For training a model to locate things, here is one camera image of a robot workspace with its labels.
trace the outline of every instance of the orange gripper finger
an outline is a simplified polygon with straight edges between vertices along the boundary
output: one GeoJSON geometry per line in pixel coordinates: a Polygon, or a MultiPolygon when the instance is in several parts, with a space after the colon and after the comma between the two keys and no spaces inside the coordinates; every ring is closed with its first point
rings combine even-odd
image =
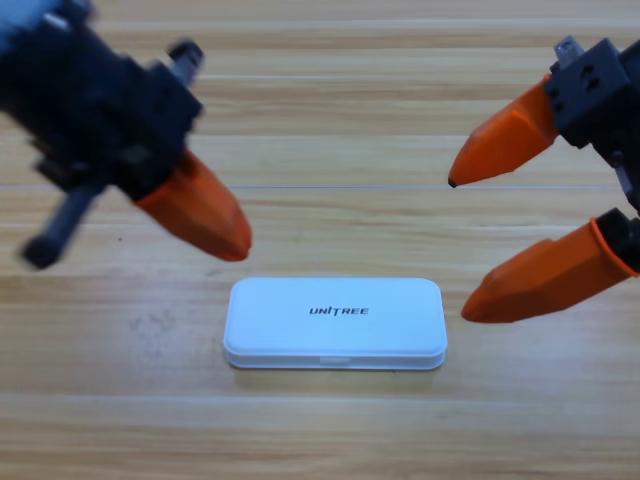
{"type": "Polygon", "coordinates": [[[611,250],[593,219],[496,267],[473,292],[462,316],[473,322],[511,323],[567,309],[637,276],[611,250]]]}
{"type": "Polygon", "coordinates": [[[136,206],[210,255],[230,262],[249,255],[251,228],[238,201],[188,150],[171,178],[136,206]]]}
{"type": "Polygon", "coordinates": [[[456,187],[512,172],[549,148],[556,137],[546,75],[535,87],[476,128],[458,154],[449,185],[456,187]]]}

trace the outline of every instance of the white box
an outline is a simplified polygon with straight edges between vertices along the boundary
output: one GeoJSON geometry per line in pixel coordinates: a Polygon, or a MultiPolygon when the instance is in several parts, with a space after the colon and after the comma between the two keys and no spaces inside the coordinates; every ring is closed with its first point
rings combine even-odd
{"type": "Polygon", "coordinates": [[[421,278],[247,278],[224,348],[240,368],[430,370],[447,348],[442,295],[421,278]]]}

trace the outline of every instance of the wooden table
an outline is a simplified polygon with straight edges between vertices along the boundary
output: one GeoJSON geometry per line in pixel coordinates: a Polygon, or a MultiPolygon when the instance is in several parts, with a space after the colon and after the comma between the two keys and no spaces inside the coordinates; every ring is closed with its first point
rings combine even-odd
{"type": "Polygon", "coordinates": [[[193,149],[233,186],[251,258],[207,257],[109,192],[67,260],[15,251],[58,193],[3,120],[0,478],[637,479],[640,319],[629,281],[508,326],[459,311],[482,276],[614,206],[615,175],[559,140],[457,191],[466,135],[538,81],[553,45],[640,37],[637,0],[102,0],[139,60],[192,35],[208,63],[193,149]],[[230,368],[250,275],[421,276],[450,349],[431,373],[230,368]]]}

